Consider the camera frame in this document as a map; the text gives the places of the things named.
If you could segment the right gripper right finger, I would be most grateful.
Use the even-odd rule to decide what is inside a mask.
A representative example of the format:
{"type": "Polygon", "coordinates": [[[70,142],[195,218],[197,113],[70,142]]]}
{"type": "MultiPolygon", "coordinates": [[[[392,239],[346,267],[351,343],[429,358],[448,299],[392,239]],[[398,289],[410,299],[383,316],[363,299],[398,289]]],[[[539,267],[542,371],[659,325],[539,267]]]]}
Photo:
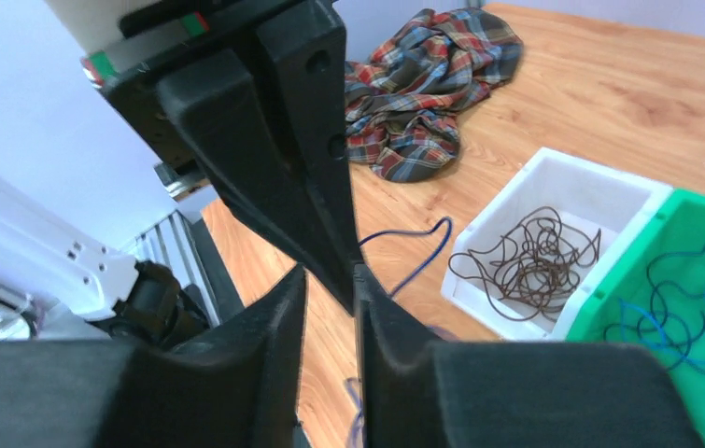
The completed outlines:
{"type": "Polygon", "coordinates": [[[356,266],[366,447],[700,447],[670,376],[610,343],[448,341],[356,266]]]}

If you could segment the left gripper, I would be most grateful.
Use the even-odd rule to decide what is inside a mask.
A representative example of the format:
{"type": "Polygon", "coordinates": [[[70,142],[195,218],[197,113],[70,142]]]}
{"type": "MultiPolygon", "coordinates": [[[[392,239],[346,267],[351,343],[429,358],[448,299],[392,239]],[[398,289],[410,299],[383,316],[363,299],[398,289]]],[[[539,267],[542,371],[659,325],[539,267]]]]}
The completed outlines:
{"type": "Polygon", "coordinates": [[[236,30],[265,12],[264,1],[154,1],[121,16],[122,38],[83,57],[82,68],[163,164],[190,171],[177,129],[234,216],[350,312],[360,251],[345,157],[346,32],[333,7],[298,1],[257,30],[296,141],[293,169],[267,128],[255,78],[232,51],[158,82],[166,59],[188,55],[211,28],[236,30]]]}

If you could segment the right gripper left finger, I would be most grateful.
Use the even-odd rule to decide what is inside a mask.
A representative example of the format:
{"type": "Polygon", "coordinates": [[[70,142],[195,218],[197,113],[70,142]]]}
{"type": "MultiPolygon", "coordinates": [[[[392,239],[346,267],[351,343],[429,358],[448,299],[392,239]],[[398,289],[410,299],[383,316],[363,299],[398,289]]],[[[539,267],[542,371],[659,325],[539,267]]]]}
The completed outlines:
{"type": "Polygon", "coordinates": [[[169,352],[0,342],[0,447],[291,447],[305,309],[298,265],[169,352]]]}

